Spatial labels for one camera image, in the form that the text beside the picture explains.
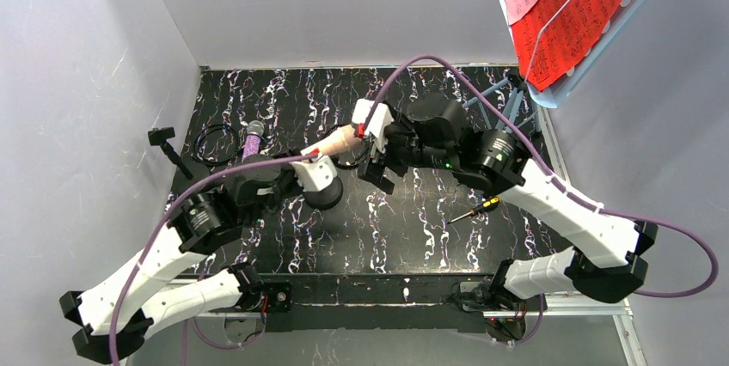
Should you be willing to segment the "purple glitter microphone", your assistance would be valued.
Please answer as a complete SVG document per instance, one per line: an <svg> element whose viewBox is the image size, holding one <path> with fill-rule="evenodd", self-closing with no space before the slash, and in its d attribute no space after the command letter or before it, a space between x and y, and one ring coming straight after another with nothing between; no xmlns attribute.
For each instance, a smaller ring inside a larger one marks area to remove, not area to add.
<svg viewBox="0 0 729 366"><path fill-rule="evenodd" d="M264 145L265 136L266 125L259 120L250 121L245 130L242 158L259 154Z"/></svg>

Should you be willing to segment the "beige pink microphone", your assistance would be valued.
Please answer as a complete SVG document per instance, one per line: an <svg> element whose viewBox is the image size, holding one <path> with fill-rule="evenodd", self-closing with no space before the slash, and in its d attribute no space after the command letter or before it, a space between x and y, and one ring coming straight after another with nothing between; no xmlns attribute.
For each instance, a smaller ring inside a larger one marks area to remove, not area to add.
<svg viewBox="0 0 729 366"><path fill-rule="evenodd" d="M326 156L337 156L358 148L362 142L363 139L356 135L354 126L344 125L319 141L315 149Z"/></svg>

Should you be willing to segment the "black round mic stand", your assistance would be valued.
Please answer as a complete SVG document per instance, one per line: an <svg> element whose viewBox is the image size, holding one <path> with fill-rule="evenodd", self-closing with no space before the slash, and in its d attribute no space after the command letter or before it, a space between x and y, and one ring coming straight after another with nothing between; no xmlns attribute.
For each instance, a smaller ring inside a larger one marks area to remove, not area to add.
<svg viewBox="0 0 729 366"><path fill-rule="evenodd" d="M334 208L343 197L343 183L339 176L333 177L331 183L319 192L304 192L304 203L316 210L330 210Z"/></svg>
<svg viewBox="0 0 729 366"><path fill-rule="evenodd" d="M175 150L170 139L175 137L173 127L153 128L147 131L148 142L151 147L158 147L162 153L174 164L187 180L193 180L194 174Z"/></svg>

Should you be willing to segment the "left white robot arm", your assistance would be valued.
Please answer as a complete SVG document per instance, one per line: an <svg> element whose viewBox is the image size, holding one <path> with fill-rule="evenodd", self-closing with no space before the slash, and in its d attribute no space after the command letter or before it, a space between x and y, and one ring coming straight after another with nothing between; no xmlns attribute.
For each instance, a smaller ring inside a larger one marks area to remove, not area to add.
<svg viewBox="0 0 729 366"><path fill-rule="evenodd" d="M220 308L256 309L264 283L249 263L224 267L191 284L168 289L187 268L240 238L274 199L313 187L319 155L249 156L186 189L169 206L145 246L116 272L85 291L59 299L64 317L79 325L72 343L79 357L118 365L155 333Z"/></svg>

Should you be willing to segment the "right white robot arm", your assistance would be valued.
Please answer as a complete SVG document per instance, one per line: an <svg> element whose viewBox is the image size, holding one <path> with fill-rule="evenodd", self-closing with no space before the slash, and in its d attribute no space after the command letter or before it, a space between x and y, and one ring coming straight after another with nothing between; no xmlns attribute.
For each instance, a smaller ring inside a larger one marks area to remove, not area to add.
<svg viewBox="0 0 729 366"><path fill-rule="evenodd" d="M384 192L394 189L385 169L398 175L410 168L445 170L483 193L487 202L479 212L514 204L568 240L568 249L560 253L501 262L491 278L469 293L472 306L499 306L561 291L616 303L645 282L643 253L655 242L655 224L593 210L563 180L547 177L514 134L475 130L458 101L429 94L398 111L360 99L352 124L373 148L358 176Z"/></svg>

